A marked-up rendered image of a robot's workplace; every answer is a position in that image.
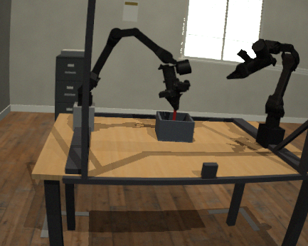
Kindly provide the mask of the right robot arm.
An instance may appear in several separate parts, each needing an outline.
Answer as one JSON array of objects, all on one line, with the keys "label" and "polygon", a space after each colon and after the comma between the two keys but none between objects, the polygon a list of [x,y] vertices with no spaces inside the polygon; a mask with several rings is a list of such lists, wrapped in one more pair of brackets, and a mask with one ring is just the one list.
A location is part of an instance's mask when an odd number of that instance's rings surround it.
[{"label": "right robot arm", "polygon": [[[269,41],[269,40],[264,41],[264,39],[261,38],[259,38],[258,41],[255,41],[252,44],[251,48],[254,54],[257,56],[262,68],[265,68],[272,64],[273,66],[275,66],[277,61],[275,58],[273,58],[271,54],[277,55],[280,52],[282,52],[281,57],[282,57],[283,70],[280,79],[278,81],[277,87],[275,89],[275,93],[268,97],[268,100],[265,104],[265,113],[267,114],[265,126],[269,127],[270,129],[280,129],[279,127],[280,117],[284,117],[285,115],[285,111],[283,108],[284,105],[283,96],[287,88],[290,75],[292,71],[294,71],[299,64],[299,54],[294,49],[294,46],[292,44],[288,43],[281,44],[278,41]],[[289,53],[285,54],[285,52],[290,52],[291,54]],[[247,64],[254,58],[254,57],[251,58],[248,55],[248,52],[246,52],[243,49],[240,49],[237,55],[244,60],[245,64]]]}]

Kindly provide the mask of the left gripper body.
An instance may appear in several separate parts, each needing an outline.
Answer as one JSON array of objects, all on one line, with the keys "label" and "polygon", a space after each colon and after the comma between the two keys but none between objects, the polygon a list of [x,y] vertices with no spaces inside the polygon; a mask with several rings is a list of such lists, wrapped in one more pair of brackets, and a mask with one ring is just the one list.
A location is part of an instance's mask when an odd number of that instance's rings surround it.
[{"label": "left gripper body", "polygon": [[180,90],[179,92],[177,91],[178,89],[174,90],[176,92],[173,91],[173,81],[176,80],[177,81],[178,78],[176,78],[176,76],[174,77],[168,77],[168,78],[164,78],[163,83],[165,83],[166,85],[166,90],[169,91],[162,91],[159,93],[159,98],[163,98],[163,97],[171,97],[171,96],[175,96],[175,95],[179,95],[180,92],[186,92],[186,91],[182,91]]}]

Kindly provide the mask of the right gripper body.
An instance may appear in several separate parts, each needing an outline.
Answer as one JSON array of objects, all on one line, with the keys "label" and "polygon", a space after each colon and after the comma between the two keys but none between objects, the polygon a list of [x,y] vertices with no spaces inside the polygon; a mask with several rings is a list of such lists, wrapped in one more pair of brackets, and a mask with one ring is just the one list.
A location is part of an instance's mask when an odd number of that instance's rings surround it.
[{"label": "right gripper body", "polygon": [[253,58],[250,62],[248,62],[247,64],[238,64],[238,69],[241,73],[241,75],[243,76],[243,78],[248,77],[250,74],[248,73],[254,73],[256,71],[259,71],[262,69],[262,66],[259,62],[259,60],[257,59],[257,57]]}]

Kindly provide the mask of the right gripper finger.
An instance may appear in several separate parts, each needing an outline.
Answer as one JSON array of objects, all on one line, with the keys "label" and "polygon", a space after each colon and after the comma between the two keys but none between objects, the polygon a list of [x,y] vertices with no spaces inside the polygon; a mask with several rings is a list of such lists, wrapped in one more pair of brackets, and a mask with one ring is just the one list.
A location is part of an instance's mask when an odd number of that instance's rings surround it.
[{"label": "right gripper finger", "polygon": [[241,75],[238,66],[236,66],[236,69],[234,72],[232,72],[229,76],[226,77],[228,80],[229,79],[243,79],[243,76]]}]

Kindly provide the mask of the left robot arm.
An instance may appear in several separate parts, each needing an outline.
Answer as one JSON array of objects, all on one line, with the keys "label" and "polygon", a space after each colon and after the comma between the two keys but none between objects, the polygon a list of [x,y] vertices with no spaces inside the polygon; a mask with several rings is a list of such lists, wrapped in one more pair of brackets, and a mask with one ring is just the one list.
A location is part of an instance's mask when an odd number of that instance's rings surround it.
[{"label": "left robot arm", "polygon": [[[105,64],[109,54],[111,53],[112,49],[114,46],[117,44],[117,42],[122,38],[122,37],[128,37],[128,36],[134,36],[138,40],[140,40],[144,45],[146,45],[148,48],[150,48],[156,55],[157,57],[165,64],[171,63],[173,64],[172,66],[168,65],[160,65],[158,70],[163,70],[164,78],[167,77],[173,77],[176,76],[176,73],[179,75],[185,75],[191,73],[191,66],[188,61],[182,60],[182,61],[174,61],[173,55],[158,46],[155,42],[153,42],[151,39],[149,39],[147,36],[145,36],[138,28],[129,28],[129,29],[118,29],[118,28],[113,28],[110,31],[109,37],[107,39],[107,44],[105,48],[103,49],[100,57],[98,58],[94,68],[92,69],[90,73],[90,103],[89,107],[92,105],[92,95],[91,95],[91,90],[96,87],[96,83],[100,80],[98,77],[102,66]],[[176,67],[176,73],[175,69]],[[82,86],[82,85],[81,85]],[[184,80],[184,82],[180,82],[179,79],[173,81],[173,90],[182,90],[182,91],[187,91],[189,90],[190,87],[190,82],[189,80]],[[82,106],[82,99],[83,99],[83,86],[81,88],[78,88],[78,106]]]}]

